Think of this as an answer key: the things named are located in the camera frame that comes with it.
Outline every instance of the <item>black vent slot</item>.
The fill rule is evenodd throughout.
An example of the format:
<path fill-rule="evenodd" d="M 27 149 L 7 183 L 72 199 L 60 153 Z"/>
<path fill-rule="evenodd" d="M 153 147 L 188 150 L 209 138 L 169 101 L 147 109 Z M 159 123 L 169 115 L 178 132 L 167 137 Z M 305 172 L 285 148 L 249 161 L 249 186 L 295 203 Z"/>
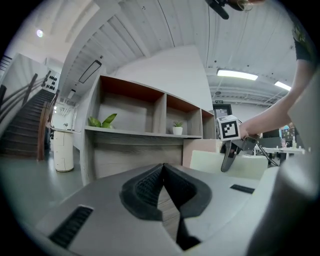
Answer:
<path fill-rule="evenodd" d="M 49 239 L 57 245 L 67 248 L 77 233 L 84 225 L 92 209 L 79 206 L 74 212 L 49 236 Z"/>

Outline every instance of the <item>fluorescent light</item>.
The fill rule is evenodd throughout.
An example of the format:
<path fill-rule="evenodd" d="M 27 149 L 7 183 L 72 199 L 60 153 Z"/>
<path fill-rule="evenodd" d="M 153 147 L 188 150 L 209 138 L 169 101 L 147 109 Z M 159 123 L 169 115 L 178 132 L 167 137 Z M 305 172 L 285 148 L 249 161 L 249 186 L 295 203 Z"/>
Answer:
<path fill-rule="evenodd" d="M 74 95 L 76 93 L 76 91 L 75 90 L 71 90 L 70 92 L 69 92 L 69 95 L 68 95 L 68 99 L 71 99 L 72 98 L 72 96 Z"/>
<path fill-rule="evenodd" d="M 43 32 L 41 29 L 38 29 L 38 30 L 36 31 L 36 35 L 37 35 L 38 37 L 42 38 L 42 37 L 44 36 L 44 32 Z"/>
<path fill-rule="evenodd" d="M 95 60 L 80 77 L 79 82 L 84 84 L 85 81 L 101 67 L 101 65 L 101 62 Z"/>
<path fill-rule="evenodd" d="M 225 70 L 225 69 L 218 69 L 217 73 L 218 77 L 232 77 L 232 78 L 244 78 L 249 80 L 257 80 L 258 76 L 255 74 L 248 74 L 239 71 L 232 71 L 232 70 Z"/>
<path fill-rule="evenodd" d="M 281 87 L 281 88 L 283 88 L 283 89 L 285 89 L 285 90 L 288 90 L 288 91 L 290 91 L 291 90 L 291 87 L 290 86 L 288 86 L 288 85 L 286 85 L 286 84 L 284 84 L 284 83 L 282 83 L 282 82 L 276 82 L 275 84 L 274 84 L 275 86 L 279 86 L 279 87 Z"/>

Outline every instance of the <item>person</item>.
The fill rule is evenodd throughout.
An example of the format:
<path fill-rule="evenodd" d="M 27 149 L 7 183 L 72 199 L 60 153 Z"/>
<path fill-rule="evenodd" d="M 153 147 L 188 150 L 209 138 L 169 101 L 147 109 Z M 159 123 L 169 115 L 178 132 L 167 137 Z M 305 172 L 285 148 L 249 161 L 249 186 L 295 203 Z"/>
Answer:
<path fill-rule="evenodd" d="M 241 1 L 242 4 L 248 3 L 249 5 L 252 2 L 257 1 Z M 276 130 L 290 123 L 291 119 L 288 115 L 288 110 L 306 89 L 315 73 L 318 63 L 316 47 L 300 21 L 289 10 L 287 12 L 293 22 L 292 33 L 296 52 L 296 70 L 291 90 L 273 106 L 242 123 L 239 127 L 241 138 Z"/>

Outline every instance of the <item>linear light fixture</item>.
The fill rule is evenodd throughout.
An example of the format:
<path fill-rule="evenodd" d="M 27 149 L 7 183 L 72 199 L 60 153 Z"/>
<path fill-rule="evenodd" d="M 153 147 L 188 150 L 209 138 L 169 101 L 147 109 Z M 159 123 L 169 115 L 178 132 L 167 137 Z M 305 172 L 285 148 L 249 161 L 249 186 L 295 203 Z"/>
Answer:
<path fill-rule="evenodd" d="M 282 82 L 276 82 L 275 84 L 274 84 L 275 86 L 279 86 L 279 87 L 281 87 L 281 88 L 283 88 L 283 89 L 285 89 L 285 90 L 288 90 L 288 91 L 290 91 L 291 90 L 291 87 L 290 86 L 288 86 L 288 85 L 286 85 L 286 84 L 284 84 L 284 83 L 282 83 Z"/>
<path fill-rule="evenodd" d="M 70 92 L 69 92 L 69 95 L 68 95 L 68 99 L 71 99 L 72 96 L 76 93 L 76 91 L 74 89 L 72 89 Z"/>
<path fill-rule="evenodd" d="M 79 82 L 84 84 L 88 78 L 101 67 L 101 65 L 100 61 L 95 60 L 80 77 Z"/>
<path fill-rule="evenodd" d="M 218 77 L 231 77 L 231 78 L 243 78 L 249 80 L 257 80 L 258 76 L 255 74 L 243 73 L 239 71 L 226 70 L 226 69 L 218 69 L 217 72 Z"/>

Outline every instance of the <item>wooden floor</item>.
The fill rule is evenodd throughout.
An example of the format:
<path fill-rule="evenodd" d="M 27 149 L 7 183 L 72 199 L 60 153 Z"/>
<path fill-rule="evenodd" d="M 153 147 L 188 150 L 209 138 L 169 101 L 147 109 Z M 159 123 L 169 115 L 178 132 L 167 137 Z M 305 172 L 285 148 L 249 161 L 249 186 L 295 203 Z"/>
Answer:
<path fill-rule="evenodd" d="M 165 187 L 163 187 L 160 192 L 157 208 L 162 211 L 162 223 L 165 230 L 169 233 L 171 238 L 176 241 L 180 212 L 172 202 Z"/>

